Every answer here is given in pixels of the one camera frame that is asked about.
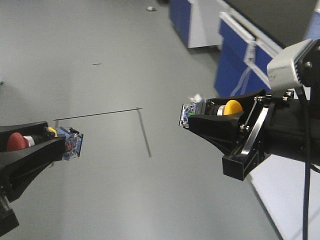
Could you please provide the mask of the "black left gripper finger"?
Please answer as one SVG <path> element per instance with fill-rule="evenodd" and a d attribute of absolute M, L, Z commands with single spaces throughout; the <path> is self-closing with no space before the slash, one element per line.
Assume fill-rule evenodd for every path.
<path fill-rule="evenodd" d="M 32 122 L 18 125 L 1 125 L 0 126 L 0 147 L 6 148 L 11 134 L 17 132 L 23 136 L 43 135 L 45 127 L 48 127 L 46 121 Z"/>

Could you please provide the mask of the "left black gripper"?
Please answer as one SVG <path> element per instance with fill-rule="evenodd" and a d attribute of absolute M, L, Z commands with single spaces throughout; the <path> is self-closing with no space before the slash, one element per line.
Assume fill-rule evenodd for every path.
<path fill-rule="evenodd" d="M 65 138 L 56 137 L 29 148 L 0 153 L 1 237 L 19 226 L 10 203 L 20 198 L 41 171 L 61 161 L 65 150 Z"/>

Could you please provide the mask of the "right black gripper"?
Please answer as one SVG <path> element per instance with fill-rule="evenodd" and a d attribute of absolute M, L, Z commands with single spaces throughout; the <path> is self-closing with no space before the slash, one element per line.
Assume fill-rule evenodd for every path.
<path fill-rule="evenodd" d="M 238 101 L 243 111 L 228 115 L 192 115 L 188 130 L 217 147 L 224 156 L 224 175 L 243 181 L 270 155 L 300 161 L 308 170 L 320 171 L 320 98 L 297 99 L 292 90 L 255 90 L 237 96 L 210 98 L 206 112 L 217 113 L 219 106 Z M 237 145 L 239 122 L 252 108 L 259 113 L 253 126 Z"/>

